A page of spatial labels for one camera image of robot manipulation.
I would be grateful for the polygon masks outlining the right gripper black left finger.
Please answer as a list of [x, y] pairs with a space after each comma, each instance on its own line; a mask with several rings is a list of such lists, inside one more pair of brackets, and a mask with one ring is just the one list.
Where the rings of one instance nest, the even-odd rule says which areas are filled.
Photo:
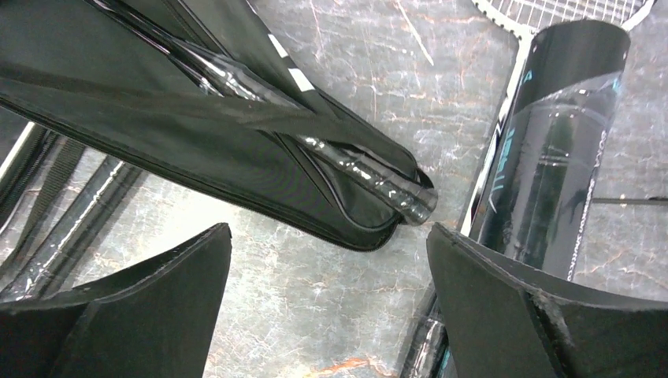
[[231, 252], [218, 223], [101, 279], [2, 304], [2, 376], [200, 377]]

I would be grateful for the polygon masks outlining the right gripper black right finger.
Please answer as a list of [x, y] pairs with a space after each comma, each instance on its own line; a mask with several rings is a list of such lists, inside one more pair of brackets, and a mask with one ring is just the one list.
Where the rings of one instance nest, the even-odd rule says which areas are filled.
[[572, 283], [440, 224], [429, 267], [460, 377], [664, 377], [667, 304]]

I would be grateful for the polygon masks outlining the black shuttlecock tube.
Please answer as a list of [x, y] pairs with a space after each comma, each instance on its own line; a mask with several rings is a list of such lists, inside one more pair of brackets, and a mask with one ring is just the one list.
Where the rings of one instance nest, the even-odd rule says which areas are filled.
[[[449, 230], [572, 282], [629, 46], [599, 20], [534, 36], [471, 234]], [[401, 376], [460, 377], [433, 278]]]

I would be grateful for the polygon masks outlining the black crossway racket bag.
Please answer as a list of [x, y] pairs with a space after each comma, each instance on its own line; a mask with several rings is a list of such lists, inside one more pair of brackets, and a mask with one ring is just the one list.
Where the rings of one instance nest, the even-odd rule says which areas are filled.
[[2, 2], [2, 107], [350, 250], [380, 248], [406, 221], [296, 135], [357, 147], [434, 189], [408, 150], [304, 76], [249, 2], [122, 1], [247, 66], [298, 109], [206, 94], [91, 2]]

